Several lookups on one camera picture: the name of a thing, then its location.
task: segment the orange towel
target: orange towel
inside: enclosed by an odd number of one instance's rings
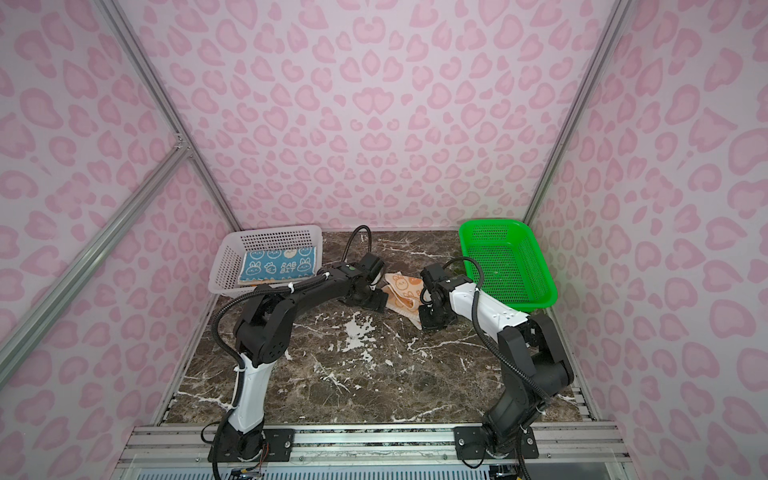
[[[424,288],[424,282],[420,278],[405,276],[398,273],[385,273],[384,280],[388,283],[382,290],[389,295],[386,302],[387,308],[411,320],[413,325],[421,330],[419,321],[419,294]]]

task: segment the perforated basket wall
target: perforated basket wall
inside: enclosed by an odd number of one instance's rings
[[[485,274],[482,289],[506,306],[522,312],[546,308],[558,291],[531,229],[512,219],[470,220],[458,230],[462,253],[480,263]],[[465,262],[467,274],[478,279],[476,268]]]
[[[216,253],[214,266],[208,279],[208,290],[226,296],[239,296],[253,290],[252,286],[237,285],[243,255],[249,250],[290,250],[315,247],[312,275],[323,264],[323,232],[317,225],[264,228],[233,232],[224,237]]]

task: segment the pink heart-patterned wallpaper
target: pink heart-patterned wallpaper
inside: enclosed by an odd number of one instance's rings
[[[164,407],[227,234],[192,172],[179,168],[0,391],[0,477],[109,478],[133,427]]]
[[[0,5],[0,343],[175,143],[88,0]]]
[[[522,217],[613,0],[121,2],[243,225]]]
[[[768,2],[644,0],[535,232],[647,480],[768,476]]]

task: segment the white basket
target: white basket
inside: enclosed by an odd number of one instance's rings
[[[317,225],[297,225],[295,227],[263,228],[233,232],[224,237],[216,253],[214,266],[208,279],[208,290],[226,296],[239,296],[252,292],[254,286],[237,284],[243,255],[251,250],[291,250],[295,248],[315,247],[315,265],[312,275],[323,264],[323,232]],[[305,276],[295,281],[304,280]]]

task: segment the green basket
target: green basket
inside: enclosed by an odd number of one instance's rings
[[[506,306],[531,312],[552,306],[558,299],[544,256],[525,223],[495,218],[470,220],[458,229],[462,253],[475,259],[483,269],[482,289]],[[470,278],[478,272],[464,262]]]

